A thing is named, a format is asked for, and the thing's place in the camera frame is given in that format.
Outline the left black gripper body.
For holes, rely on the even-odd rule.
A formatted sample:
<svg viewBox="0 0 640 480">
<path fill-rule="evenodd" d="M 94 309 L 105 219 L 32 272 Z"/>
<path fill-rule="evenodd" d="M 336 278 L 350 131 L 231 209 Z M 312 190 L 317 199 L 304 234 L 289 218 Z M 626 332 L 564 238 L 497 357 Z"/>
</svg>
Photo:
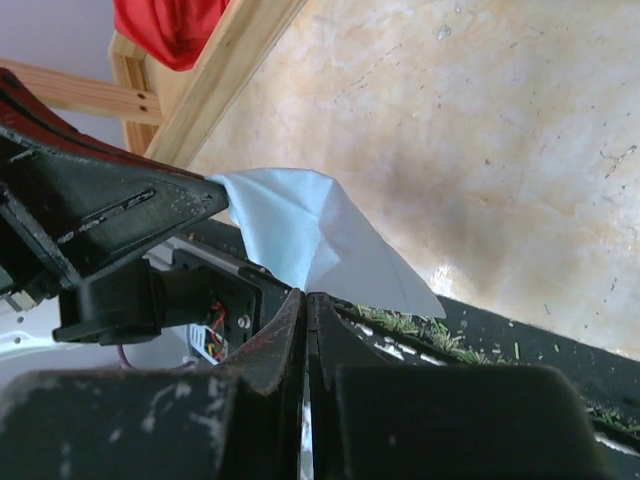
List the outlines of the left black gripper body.
<svg viewBox="0 0 640 480">
<path fill-rule="evenodd" d="M 82 213 L 1 202 L 1 298 L 16 311 L 59 303 L 60 343 L 134 344 L 157 337 L 166 296 L 144 254 L 168 238 L 153 199 Z"/>
</svg>

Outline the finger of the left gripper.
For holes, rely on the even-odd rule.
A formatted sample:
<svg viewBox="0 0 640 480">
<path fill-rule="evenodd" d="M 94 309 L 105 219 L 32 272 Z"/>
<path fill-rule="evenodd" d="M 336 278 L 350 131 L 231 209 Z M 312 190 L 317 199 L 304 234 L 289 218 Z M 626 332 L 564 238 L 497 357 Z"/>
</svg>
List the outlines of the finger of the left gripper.
<svg viewBox="0 0 640 480">
<path fill-rule="evenodd" d="M 228 206 L 203 177 L 1 130 L 1 287 L 70 289 Z"/>
<path fill-rule="evenodd" d="M 1 69 L 1 136 L 16 144 L 50 148 L 120 168 L 203 182 L 201 175 L 146 159 L 86 135 L 46 107 L 9 69 Z"/>
</svg>

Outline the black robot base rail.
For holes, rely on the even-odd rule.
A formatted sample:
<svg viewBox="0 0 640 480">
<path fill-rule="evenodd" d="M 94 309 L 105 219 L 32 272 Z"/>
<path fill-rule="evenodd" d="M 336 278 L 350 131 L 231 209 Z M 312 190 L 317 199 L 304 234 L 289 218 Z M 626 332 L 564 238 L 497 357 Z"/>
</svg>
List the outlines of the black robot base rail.
<svg viewBox="0 0 640 480">
<path fill-rule="evenodd" d="M 444 297 L 446 318 L 335 301 L 347 328 L 394 363 L 544 365 L 576 387 L 617 479 L 639 476 L 639 364 Z"/>
</svg>

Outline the narrow blue cleaning cloth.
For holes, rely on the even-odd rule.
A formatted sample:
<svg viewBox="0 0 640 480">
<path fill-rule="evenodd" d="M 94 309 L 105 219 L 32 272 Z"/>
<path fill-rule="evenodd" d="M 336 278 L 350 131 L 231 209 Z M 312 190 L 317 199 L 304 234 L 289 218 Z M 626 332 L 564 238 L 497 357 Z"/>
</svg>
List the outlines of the narrow blue cleaning cloth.
<svg viewBox="0 0 640 480">
<path fill-rule="evenodd" d="M 306 293 L 443 318 L 436 295 L 334 178 L 263 168 L 211 176 L 225 189 L 248 258 Z"/>
</svg>

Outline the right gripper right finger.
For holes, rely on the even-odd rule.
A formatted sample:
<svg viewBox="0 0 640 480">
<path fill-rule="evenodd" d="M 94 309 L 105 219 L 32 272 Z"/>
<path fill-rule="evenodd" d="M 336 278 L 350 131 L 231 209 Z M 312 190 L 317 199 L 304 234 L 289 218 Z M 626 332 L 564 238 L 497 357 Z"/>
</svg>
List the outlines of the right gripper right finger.
<svg viewBox="0 0 640 480">
<path fill-rule="evenodd" d="M 539 366 L 394 364 L 306 299 L 318 479 L 608 479 L 570 382 Z"/>
</svg>

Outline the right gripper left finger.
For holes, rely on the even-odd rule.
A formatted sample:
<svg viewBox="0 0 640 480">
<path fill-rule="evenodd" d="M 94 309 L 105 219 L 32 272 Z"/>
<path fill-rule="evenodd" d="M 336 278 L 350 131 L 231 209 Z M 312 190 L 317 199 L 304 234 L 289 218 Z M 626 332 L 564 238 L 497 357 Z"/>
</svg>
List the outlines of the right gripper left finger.
<svg viewBox="0 0 640 480">
<path fill-rule="evenodd" d="M 30 372 L 1 393 L 5 479 L 295 479 L 305 298 L 209 370 Z"/>
</svg>

